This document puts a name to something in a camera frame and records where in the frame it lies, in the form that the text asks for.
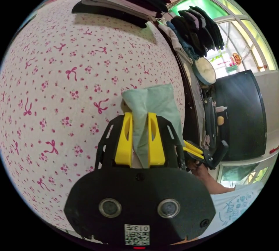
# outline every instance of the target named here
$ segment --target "yellow object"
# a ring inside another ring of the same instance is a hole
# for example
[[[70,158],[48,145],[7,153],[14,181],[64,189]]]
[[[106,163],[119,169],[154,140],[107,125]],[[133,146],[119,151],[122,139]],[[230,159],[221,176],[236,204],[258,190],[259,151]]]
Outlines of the yellow object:
[[[163,166],[166,162],[157,116],[148,113],[148,167]]]
[[[193,146],[192,144],[190,144],[186,141],[184,141],[184,143],[185,143],[185,147],[183,147],[183,151],[187,151],[200,159],[204,159],[204,157],[202,155],[203,154],[202,150],[200,150],[199,148]]]
[[[217,125],[223,125],[224,124],[224,118],[222,116],[217,117]]]
[[[115,163],[132,167],[133,152],[133,115],[126,112],[122,124],[120,138],[116,149]]]

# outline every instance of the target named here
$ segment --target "small bottle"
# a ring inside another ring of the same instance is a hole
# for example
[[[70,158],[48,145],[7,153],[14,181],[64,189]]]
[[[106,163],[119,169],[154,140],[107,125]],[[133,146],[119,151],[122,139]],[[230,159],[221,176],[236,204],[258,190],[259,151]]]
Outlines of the small bottle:
[[[224,106],[220,106],[220,107],[216,107],[215,110],[216,112],[223,112],[227,109],[228,107],[224,107]]]

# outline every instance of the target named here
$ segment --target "light green cloth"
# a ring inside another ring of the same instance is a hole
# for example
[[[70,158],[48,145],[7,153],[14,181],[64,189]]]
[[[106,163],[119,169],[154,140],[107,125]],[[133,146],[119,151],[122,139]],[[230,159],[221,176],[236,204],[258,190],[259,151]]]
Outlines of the light green cloth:
[[[183,144],[181,119],[171,84],[126,90],[122,97],[133,114],[133,147],[143,168],[148,167],[148,112],[170,121]]]

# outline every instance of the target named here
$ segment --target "camera lens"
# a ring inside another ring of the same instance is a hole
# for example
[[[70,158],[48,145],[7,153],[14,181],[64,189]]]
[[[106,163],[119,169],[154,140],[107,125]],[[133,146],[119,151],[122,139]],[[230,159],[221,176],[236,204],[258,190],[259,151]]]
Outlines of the camera lens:
[[[173,218],[180,212],[180,204],[177,200],[165,199],[159,203],[157,212],[163,218]]]
[[[115,199],[104,199],[99,204],[99,211],[108,218],[117,217],[121,213],[121,205]]]

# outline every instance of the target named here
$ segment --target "qr code label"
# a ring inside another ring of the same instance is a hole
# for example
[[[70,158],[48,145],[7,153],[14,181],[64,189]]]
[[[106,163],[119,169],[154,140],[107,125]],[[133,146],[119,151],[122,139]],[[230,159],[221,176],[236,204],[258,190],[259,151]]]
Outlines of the qr code label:
[[[150,226],[124,225],[126,245],[149,245]]]

